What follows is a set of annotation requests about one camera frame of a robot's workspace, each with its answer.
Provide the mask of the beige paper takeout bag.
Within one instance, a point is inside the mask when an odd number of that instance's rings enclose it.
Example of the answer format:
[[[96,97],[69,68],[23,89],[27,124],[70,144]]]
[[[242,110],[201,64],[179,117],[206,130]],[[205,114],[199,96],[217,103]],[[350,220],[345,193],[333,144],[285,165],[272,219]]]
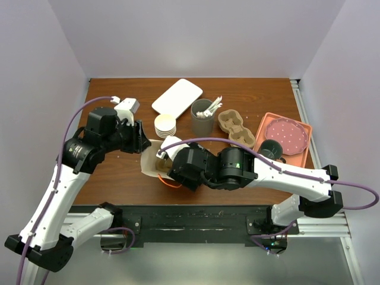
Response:
[[[150,140],[151,146],[145,149],[140,158],[141,173],[151,178],[158,178],[164,185],[178,189],[181,184],[175,182],[168,176],[168,171],[172,167],[171,159],[162,159],[156,156],[163,141]]]

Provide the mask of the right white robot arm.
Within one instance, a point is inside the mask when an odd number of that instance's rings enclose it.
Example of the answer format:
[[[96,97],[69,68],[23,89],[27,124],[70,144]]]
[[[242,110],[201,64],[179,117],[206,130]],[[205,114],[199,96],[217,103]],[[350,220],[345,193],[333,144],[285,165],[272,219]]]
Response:
[[[303,216],[330,218],[343,208],[342,194],[328,183],[327,169],[278,163],[243,145],[216,155],[195,142],[161,150],[173,162],[169,177],[192,191],[205,185],[228,191],[263,187],[289,192],[290,198],[270,206],[264,221],[257,224],[262,232],[278,233]]]

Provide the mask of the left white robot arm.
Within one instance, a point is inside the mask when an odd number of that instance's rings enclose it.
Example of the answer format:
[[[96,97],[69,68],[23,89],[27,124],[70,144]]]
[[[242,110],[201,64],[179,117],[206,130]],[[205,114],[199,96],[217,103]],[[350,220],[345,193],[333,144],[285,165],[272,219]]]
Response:
[[[116,233],[123,226],[120,209],[102,203],[97,218],[82,229],[62,229],[75,197],[105,155],[113,151],[140,154],[151,146],[143,123],[123,107],[97,107],[72,138],[66,140],[52,180],[26,227],[5,241],[5,247],[52,272],[63,269],[74,249],[98,232]]]

